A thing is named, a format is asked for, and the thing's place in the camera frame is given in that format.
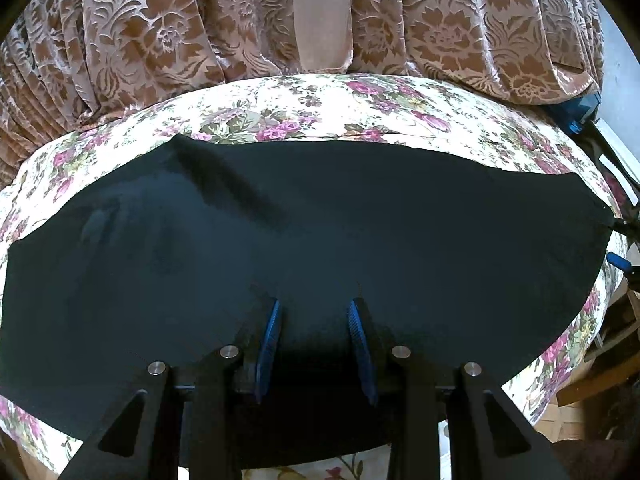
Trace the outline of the black pants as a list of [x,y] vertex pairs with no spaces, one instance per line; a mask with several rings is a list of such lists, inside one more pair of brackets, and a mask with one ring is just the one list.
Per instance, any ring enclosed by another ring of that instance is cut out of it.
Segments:
[[506,382],[582,310],[613,224],[577,174],[386,143],[176,136],[10,246],[1,392],[85,439],[149,362],[186,365],[226,344],[255,362],[280,307],[268,390],[232,415],[240,464],[366,450],[392,438],[393,346]]

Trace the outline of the blue bag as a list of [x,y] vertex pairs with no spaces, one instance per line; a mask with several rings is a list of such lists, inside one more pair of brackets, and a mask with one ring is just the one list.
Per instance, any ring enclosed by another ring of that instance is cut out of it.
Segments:
[[597,114],[601,93],[591,93],[562,103],[542,108],[565,134],[574,136],[584,130],[585,124]]

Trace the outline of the floral bedspread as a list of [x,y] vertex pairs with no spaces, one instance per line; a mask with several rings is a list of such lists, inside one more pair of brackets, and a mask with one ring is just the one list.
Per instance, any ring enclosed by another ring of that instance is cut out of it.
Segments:
[[[212,143],[355,140],[407,145],[504,170],[574,172],[616,216],[597,166],[540,107],[506,105],[442,81],[403,76],[277,76],[198,90],[38,148],[1,191],[1,286],[11,243],[99,177],[175,134]],[[600,328],[622,272],[602,266],[582,310],[502,388],[537,426]],[[81,445],[1,396],[1,431],[59,474]]]

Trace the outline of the brown floral curtain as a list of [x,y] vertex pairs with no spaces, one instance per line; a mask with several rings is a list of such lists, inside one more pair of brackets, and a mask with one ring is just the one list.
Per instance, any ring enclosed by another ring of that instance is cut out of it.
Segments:
[[1,181],[44,144],[245,78],[448,79],[521,105],[603,84],[597,0],[29,0],[1,38]]

